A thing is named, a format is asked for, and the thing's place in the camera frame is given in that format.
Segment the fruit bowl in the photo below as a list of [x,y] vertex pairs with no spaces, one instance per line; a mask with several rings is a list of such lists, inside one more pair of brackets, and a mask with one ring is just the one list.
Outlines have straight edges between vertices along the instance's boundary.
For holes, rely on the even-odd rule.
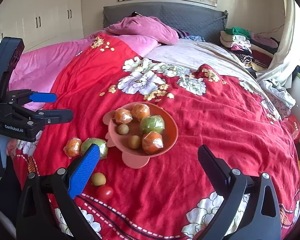
[[132,120],[128,124],[129,133],[121,135],[118,133],[118,124],[113,120],[114,112],[110,111],[106,113],[103,117],[103,123],[108,125],[108,133],[106,134],[106,139],[108,140],[107,146],[114,147],[116,146],[119,150],[122,151],[122,160],[123,162],[134,169],[139,169],[144,167],[152,157],[159,156],[164,154],[175,144],[178,138],[178,127],[170,114],[164,111],[162,108],[148,103],[148,102],[133,102],[122,106],[128,110],[132,110],[133,106],[137,103],[148,105],[150,108],[151,115],[161,115],[165,122],[165,129],[162,133],[163,148],[159,149],[153,155],[146,154],[142,147],[138,149],[131,149],[128,144],[129,137],[132,135],[138,135],[142,138],[142,131],[140,130],[140,122],[137,120]]

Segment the white peony print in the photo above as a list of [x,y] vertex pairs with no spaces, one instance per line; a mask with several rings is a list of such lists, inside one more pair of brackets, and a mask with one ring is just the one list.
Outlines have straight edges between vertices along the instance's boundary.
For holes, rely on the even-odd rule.
[[157,69],[157,72],[163,73],[163,75],[168,76],[168,77],[184,77],[186,75],[191,74],[190,69],[187,69],[182,66],[168,65],[168,64],[161,65]]
[[296,209],[294,210],[294,218],[293,218],[293,223],[296,222],[298,215],[299,215],[299,208],[300,208],[300,200],[297,200],[296,202]]
[[[181,230],[191,240],[194,235],[200,230],[203,230],[212,220],[213,216],[217,213],[219,207],[221,206],[224,198],[217,195],[216,192],[212,192],[209,198],[204,198],[200,200],[197,207],[192,209],[186,214],[187,220],[190,224],[184,226]],[[249,200],[249,195],[244,195],[240,203],[239,209],[226,233],[226,235],[233,233],[239,226],[239,223],[243,217],[243,213],[247,207]]]
[[258,94],[258,91],[250,85],[247,81],[239,78],[239,84],[242,86],[245,90],[249,91],[250,93]]
[[18,150],[23,149],[22,150],[23,154],[26,154],[29,157],[31,157],[39,143],[39,139],[40,139],[41,135],[42,135],[42,131],[39,131],[36,135],[36,141],[33,143],[17,140],[17,149]]
[[206,84],[203,82],[203,78],[182,77],[177,81],[177,84],[195,95],[202,96],[206,92]]
[[[86,210],[81,209],[80,207],[79,207],[79,209],[81,210],[81,213],[83,214],[83,216],[85,217],[85,219],[88,221],[88,223],[90,224],[90,226],[92,227],[92,229],[102,239],[102,236],[99,233],[101,231],[101,225],[100,225],[100,223],[94,221],[94,217],[93,217],[92,214],[88,214]],[[55,212],[55,215],[56,215],[56,217],[58,219],[59,227],[60,227],[61,231],[63,233],[66,233],[69,236],[73,236],[72,233],[71,233],[71,231],[70,231],[70,229],[69,229],[69,227],[67,226],[67,223],[66,223],[65,219],[62,216],[62,213],[61,213],[60,209],[56,208],[54,210],[54,212]]]
[[135,94],[139,91],[141,95],[149,95],[152,91],[157,90],[159,85],[165,84],[166,81],[161,79],[152,71],[145,74],[132,72],[131,75],[119,80],[118,89],[127,94]]
[[124,66],[122,67],[125,72],[142,72],[146,73],[149,70],[157,70],[161,65],[165,63],[153,63],[148,58],[140,59],[139,57],[135,57],[133,59],[128,59],[124,62]]
[[269,100],[268,97],[265,97],[263,94],[259,92],[254,86],[252,86],[248,81],[239,78],[239,84],[250,93],[254,93],[260,95],[264,100],[261,101],[262,106],[269,111],[277,120],[281,120],[281,116],[278,110],[274,107],[272,102]]

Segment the white curtain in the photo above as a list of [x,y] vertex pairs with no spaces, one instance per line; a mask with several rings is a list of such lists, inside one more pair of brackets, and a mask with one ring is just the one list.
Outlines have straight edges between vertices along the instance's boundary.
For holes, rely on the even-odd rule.
[[277,53],[267,70],[257,72],[257,81],[276,79],[285,88],[292,84],[292,72],[300,63],[300,7],[284,0],[285,25]]

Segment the pink pillow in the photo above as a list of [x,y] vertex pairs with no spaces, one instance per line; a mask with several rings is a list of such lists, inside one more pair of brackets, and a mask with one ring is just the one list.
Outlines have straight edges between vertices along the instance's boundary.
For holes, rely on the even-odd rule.
[[119,40],[125,42],[134,52],[141,57],[147,55],[155,47],[160,44],[153,38],[141,35],[120,35],[116,36]]
[[177,44],[179,39],[175,30],[161,21],[145,16],[124,18],[104,30],[118,35],[147,36],[167,45]]

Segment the patterned bedsheet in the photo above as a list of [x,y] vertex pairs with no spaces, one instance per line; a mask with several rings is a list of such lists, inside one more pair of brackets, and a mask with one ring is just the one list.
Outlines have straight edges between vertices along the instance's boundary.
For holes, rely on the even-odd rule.
[[[63,147],[69,138],[105,138],[102,117],[128,102],[157,104],[178,125],[174,147],[141,169],[125,166],[116,147],[97,164],[95,172],[105,174],[114,197],[97,199],[88,183],[75,202],[103,239],[192,239],[203,230],[223,197],[197,160],[202,144],[231,168],[270,174],[282,238],[296,221],[300,173],[293,140],[256,81],[224,49],[185,40],[141,58],[124,42],[100,34],[59,74],[52,92],[58,100],[44,108],[70,108],[74,119],[47,126],[33,144],[10,142],[21,185],[31,171],[46,175],[67,167],[72,160]],[[248,199],[243,197],[228,234],[238,227]],[[61,230],[71,235],[55,199],[50,200]]]

